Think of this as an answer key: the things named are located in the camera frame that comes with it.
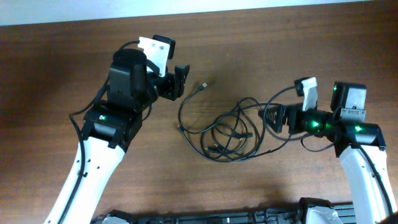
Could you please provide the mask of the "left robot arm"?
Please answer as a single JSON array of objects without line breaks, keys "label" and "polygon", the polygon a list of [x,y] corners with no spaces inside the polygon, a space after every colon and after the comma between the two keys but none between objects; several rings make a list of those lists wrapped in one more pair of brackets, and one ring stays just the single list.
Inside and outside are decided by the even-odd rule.
[{"label": "left robot arm", "polygon": [[46,223],[89,223],[113,172],[145,120],[143,111],[160,97],[183,95],[189,65],[160,75],[143,51],[119,49],[109,75],[84,113],[83,127],[73,123],[78,149],[70,173]]}]

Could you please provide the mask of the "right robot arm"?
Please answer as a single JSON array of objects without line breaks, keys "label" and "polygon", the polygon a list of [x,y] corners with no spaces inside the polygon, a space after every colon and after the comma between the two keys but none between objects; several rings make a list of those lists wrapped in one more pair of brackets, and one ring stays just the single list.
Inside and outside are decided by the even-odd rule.
[{"label": "right robot arm", "polygon": [[365,122],[366,86],[335,82],[330,111],[317,108],[316,78],[296,80],[293,89],[303,102],[282,105],[269,101],[258,112],[264,126],[274,136],[288,126],[291,136],[326,137],[348,179],[355,222],[397,223],[385,139],[379,125]]}]

